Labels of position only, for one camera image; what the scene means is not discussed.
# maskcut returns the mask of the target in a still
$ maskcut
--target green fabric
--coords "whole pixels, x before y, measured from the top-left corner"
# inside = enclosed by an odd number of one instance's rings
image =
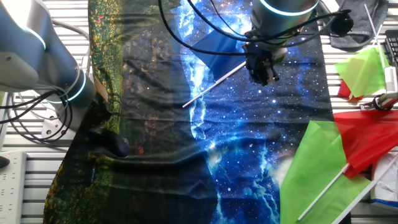
[[[369,180],[341,175],[304,218],[297,219],[346,163],[336,124],[311,121],[280,188],[280,223],[332,223]]]
[[[335,64],[337,73],[346,82],[354,97],[372,95],[386,87],[379,48],[373,47]]]

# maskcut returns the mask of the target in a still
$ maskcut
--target cable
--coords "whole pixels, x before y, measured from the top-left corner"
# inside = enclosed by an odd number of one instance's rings
[[[21,99],[21,101],[22,101],[23,103],[25,103],[25,100],[24,100],[24,98],[22,97],[21,93],[18,93],[18,96],[19,96],[19,98]],[[54,112],[57,112],[57,111],[55,111],[55,110],[53,110],[53,109],[51,109],[51,108],[46,107],[42,102],[40,102],[40,104],[41,104],[44,108],[46,108],[47,110],[52,110],[52,111],[54,111]],[[50,121],[55,120],[55,119],[59,119],[59,118],[61,118],[61,117],[63,116],[63,113],[62,113],[60,116],[57,116],[56,118],[46,118],[45,116],[42,116],[42,115],[36,113],[36,112],[33,111],[33,110],[32,110],[31,112],[32,112],[32,114],[36,115],[36,116],[39,117],[39,118],[47,119],[47,120],[50,120]]]
[[[170,26],[168,25],[166,18],[164,16],[164,11],[163,11],[163,7],[162,7],[162,0],[157,0],[158,5],[159,5],[159,11],[160,11],[160,16],[162,18],[162,21],[164,23],[164,26],[166,27],[167,31],[170,33],[170,35],[181,45],[183,45],[184,47],[190,49],[190,50],[194,50],[196,52],[199,53],[203,53],[203,54],[211,54],[211,55],[229,55],[229,56],[247,56],[247,55],[254,55],[254,56],[259,56],[258,54],[255,53],[233,53],[233,52],[212,52],[212,51],[208,51],[208,50],[202,50],[202,49],[198,49],[196,47],[192,47],[191,45],[186,44],[184,41],[180,40],[175,34],[174,32],[171,30]]]
[[[27,108],[24,112],[22,112],[21,114],[17,115],[16,117],[13,117],[13,118],[10,118],[10,116],[9,116],[9,119],[0,121],[0,124],[5,124],[5,123],[11,122],[11,121],[15,121],[16,119],[19,119],[20,117],[22,117],[22,116],[24,116],[25,114],[27,114],[31,109],[33,109],[33,108],[34,108],[36,105],[38,105],[41,101],[45,100],[46,97],[48,97],[48,96],[50,96],[50,95],[52,95],[52,94],[54,94],[54,93],[55,93],[55,92],[53,92],[53,91],[52,91],[52,92],[45,93],[43,97],[41,97],[39,100],[37,100],[32,106],[30,106],[29,108]],[[6,106],[6,107],[7,107],[7,109],[17,108],[17,106],[12,106],[12,107]]]
[[[13,96],[12,96],[12,98],[11,98],[11,102],[12,102],[12,104],[14,104],[14,97],[13,97]],[[55,132],[54,134],[52,134],[51,136],[46,137],[46,138],[38,138],[38,137],[34,136],[33,134],[30,133],[30,131],[24,126],[24,124],[23,124],[19,119],[17,119],[17,121],[18,121],[18,123],[21,125],[21,127],[24,128],[24,130],[25,130],[29,135],[32,136],[32,138],[30,138],[30,137],[28,137],[28,136],[25,136],[24,134],[19,133],[19,130],[16,129],[16,131],[17,131],[19,134],[21,134],[22,137],[24,137],[24,138],[26,138],[26,139],[28,139],[28,140],[31,140],[31,141],[36,140],[36,141],[40,141],[40,142],[52,142],[52,141],[56,141],[56,139],[53,139],[53,140],[49,140],[49,139],[52,138],[52,137],[54,137],[54,136],[56,136],[56,135],[62,130],[62,128],[64,127],[64,125],[65,125],[65,123],[66,123],[66,121],[67,121],[67,116],[65,116],[64,121],[63,121],[63,123],[62,123],[62,125],[61,125],[61,128],[60,128],[57,132]]]
[[[89,33],[87,33],[86,31],[82,30],[82,29],[79,28],[79,27],[75,27],[75,26],[73,26],[73,25],[70,25],[70,24],[67,24],[67,23],[64,23],[64,22],[55,20],[55,19],[52,19],[52,23],[53,23],[54,25],[62,26],[63,28],[66,28],[66,29],[75,31],[76,33],[83,35],[88,41],[90,41],[90,35],[89,35]],[[88,46],[88,50],[87,50],[87,53],[86,53],[85,56],[88,57],[87,65],[86,65],[86,66],[87,66],[87,73],[86,73],[86,75],[88,75],[88,74],[90,73],[90,65],[91,65],[91,60],[90,60],[90,56],[91,56],[90,46]]]
[[[66,105],[66,98],[65,98],[64,96],[62,96],[61,93],[60,93],[60,92],[56,92],[56,94],[60,97],[62,103],[63,103],[64,105]],[[12,98],[9,97],[9,98],[7,99],[7,103],[9,104],[10,99],[11,99],[11,101],[12,101],[12,104],[14,104],[14,98],[13,98],[13,97],[12,97]],[[32,133],[30,133],[29,130],[23,125],[23,123],[19,120],[19,118],[17,119],[17,121],[19,122],[19,124],[21,125],[21,127],[24,128],[25,131],[26,131],[31,137],[28,137],[28,136],[26,136],[25,134],[21,133],[21,132],[17,129],[17,127],[15,126],[14,122],[10,122],[10,123],[11,123],[12,127],[17,131],[18,134],[20,134],[22,137],[24,137],[24,138],[26,138],[26,139],[28,139],[28,140],[30,140],[30,141],[33,141],[33,142],[54,142],[54,141],[57,141],[57,140],[59,140],[60,138],[62,138],[62,137],[66,134],[66,132],[70,129],[70,126],[71,126],[71,124],[72,124],[72,119],[73,119],[73,114],[72,114],[73,112],[72,112],[72,107],[71,107],[71,106],[69,106],[69,110],[70,110],[70,119],[69,119],[69,123],[68,123],[66,129],[65,129],[64,131],[62,131],[62,128],[65,126],[65,123],[67,122],[67,114],[68,114],[68,111],[67,111],[67,110],[65,110],[65,118],[64,118],[64,120],[63,120],[63,123],[62,123],[60,129],[59,129],[57,132],[55,132],[53,135],[51,135],[51,136],[49,136],[49,137],[46,137],[46,138],[38,138],[38,137],[34,136],[34,135],[33,135]],[[10,113],[9,113],[9,110],[7,110],[7,115],[8,115],[9,117],[11,116]],[[60,131],[61,131],[61,135],[60,135],[57,139],[50,139],[50,138],[53,138],[54,136],[56,136]]]
[[[50,94],[49,92],[47,92],[47,93],[44,93],[44,94],[40,95],[39,97],[34,98],[33,100],[29,100],[29,101],[27,101],[27,102],[20,103],[20,104],[18,104],[18,105],[13,105],[13,106],[8,106],[8,105],[6,105],[6,106],[0,106],[0,109],[18,108],[18,107],[21,107],[21,106],[28,105],[29,103],[36,102],[36,101],[39,100],[39,99],[44,99],[44,98],[46,98],[46,97],[48,97],[48,96],[50,96],[50,95],[52,95],[52,93]]]
[[[226,25],[230,30],[232,30],[232,32],[234,32],[235,34],[240,35],[240,36],[242,36],[242,37],[245,37],[245,35],[242,35],[242,34],[236,32],[234,29],[232,29],[232,27],[230,27],[230,26],[228,25],[228,23],[223,19],[223,17],[222,17],[222,16],[220,15],[220,13],[218,12],[218,10],[217,10],[217,8],[216,8],[216,5],[214,4],[214,1],[213,1],[213,0],[210,0],[210,2],[211,2],[211,4],[213,5],[214,11],[216,11],[218,17],[225,23],[225,25]]]
[[[189,5],[191,5],[192,9],[198,14],[198,16],[199,16],[201,19],[203,19],[211,28],[213,28],[215,31],[219,32],[220,34],[223,34],[223,35],[225,35],[225,36],[227,36],[227,37],[229,37],[229,38],[232,38],[232,39],[234,39],[234,40],[240,40],[240,41],[245,41],[245,42],[265,42],[265,41],[272,40],[272,39],[275,39],[275,38],[277,38],[277,37],[280,37],[280,36],[282,36],[282,35],[288,34],[289,32],[295,31],[296,29],[299,29],[299,28],[301,28],[301,27],[303,27],[303,26],[305,26],[305,25],[307,25],[307,24],[309,24],[309,23],[318,21],[318,20],[323,19],[323,18],[326,18],[326,17],[334,16],[334,17],[331,19],[331,22],[333,22],[333,21],[335,20],[336,16],[342,15],[342,14],[343,14],[343,12],[341,12],[341,8],[342,8],[342,6],[344,6],[346,0],[343,0],[343,2],[341,3],[341,6],[340,6],[340,8],[339,8],[339,10],[338,10],[337,12],[333,12],[333,13],[329,13],[329,14],[326,14],[326,15],[322,15],[322,16],[315,17],[315,18],[310,19],[310,20],[308,20],[308,21],[306,21],[306,22],[303,22],[303,23],[301,23],[301,24],[299,24],[299,25],[297,25],[297,26],[294,26],[294,27],[292,27],[292,28],[289,28],[289,29],[287,29],[287,30],[285,30],[285,31],[283,31],[283,32],[281,32],[281,33],[279,33],[279,34],[273,35],[273,36],[271,36],[271,37],[259,38],[259,39],[247,39],[247,38],[242,38],[242,37],[236,37],[235,35],[231,35],[231,34],[225,32],[225,31],[221,30],[220,28],[218,28],[217,26],[215,26],[214,24],[212,24],[212,23],[204,16],[204,15],[199,11],[199,9],[194,5],[194,3],[192,3],[191,0],[187,0],[187,1],[188,1]]]

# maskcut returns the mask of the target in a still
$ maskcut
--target red fabric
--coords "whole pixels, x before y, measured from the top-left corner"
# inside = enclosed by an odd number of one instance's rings
[[[342,82],[341,82],[340,89],[338,90],[337,95],[343,96],[343,97],[345,97],[345,98],[349,98],[350,94],[351,94],[351,90],[349,90],[349,88],[348,88],[346,82],[342,81]],[[362,99],[363,99],[363,96],[360,96],[360,97],[352,97],[352,99],[350,99],[350,100],[352,100],[352,101],[358,101],[358,100],[362,100]]]
[[[335,113],[352,178],[398,146],[398,111]]]

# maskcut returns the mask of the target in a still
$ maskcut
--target power strip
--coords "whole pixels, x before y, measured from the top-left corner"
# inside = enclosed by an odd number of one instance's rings
[[[0,169],[0,224],[21,223],[26,153],[0,152],[10,164]]]

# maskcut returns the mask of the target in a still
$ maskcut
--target white flag pole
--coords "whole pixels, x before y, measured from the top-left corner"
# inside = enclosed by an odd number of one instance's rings
[[[348,205],[348,207],[336,218],[336,220],[332,224],[339,224],[345,216],[355,207],[355,205],[379,182],[381,177],[386,174],[386,172],[390,169],[390,167],[395,163],[395,161],[398,159],[398,153],[397,155],[391,160],[391,162],[388,164],[388,166],[381,172],[381,174],[378,177],[375,177],[374,180],[366,186],[366,188]]]
[[[218,84],[220,84],[222,81],[224,81],[225,79],[227,79],[228,77],[230,77],[231,75],[233,75],[236,71],[238,71],[239,69],[241,69],[242,67],[244,67],[246,65],[246,61],[243,62],[242,64],[238,65],[236,68],[232,69],[230,72],[228,72],[226,75],[224,75],[223,77],[221,77],[219,80],[216,81],[216,83],[214,85],[212,85],[211,87],[209,87],[207,90],[205,90],[204,92],[200,93],[199,95],[197,95],[196,97],[194,97],[192,100],[190,100],[188,103],[185,103],[182,108],[188,106],[189,104],[191,104],[192,102],[194,102],[195,100],[197,100],[199,97],[203,96],[205,93],[207,93],[208,91],[210,91],[212,88],[216,87]]]
[[[380,55],[381,65],[382,65],[382,67],[384,69],[386,67],[386,63],[385,63],[384,58],[383,58],[384,51],[381,48],[379,39],[377,37],[377,32],[376,32],[376,29],[374,28],[374,25],[373,25],[373,22],[372,22],[372,17],[371,17],[371,15],[369,13],[368,7],[366,6],[366,4],[364,5],[364,7],[365,7],[365,10],[366,10],[366,14],[368,15],[369,22],[371,23],[371,27],[372,27],[372,30],[373,30],[374,38],[376,39],[377,46],[379,46],[379,55]]]
[[[308,208],[301,214],[301,216],[298,218],[298,220],[300,221],[305,214],[308,213],[308,211],[313,207],[313,205],[315,205],[315,203],[322,197],[322,195],[330,188],[330,186],[336,182],[336,180],[344,173],[346,172],[346,170],[348,169],[349,164],[345,165],[340,172],[336,175],[336,177],[331,180],[331,182],[322,190],[322,192],[316,197],[316,199],[308,206]]]
[[[383,24],[380,25],[379,31],[377,32],[377,37],[379,37],[379,34],[380,34],[380,31],[381,31],[382,27],[383,27]]]

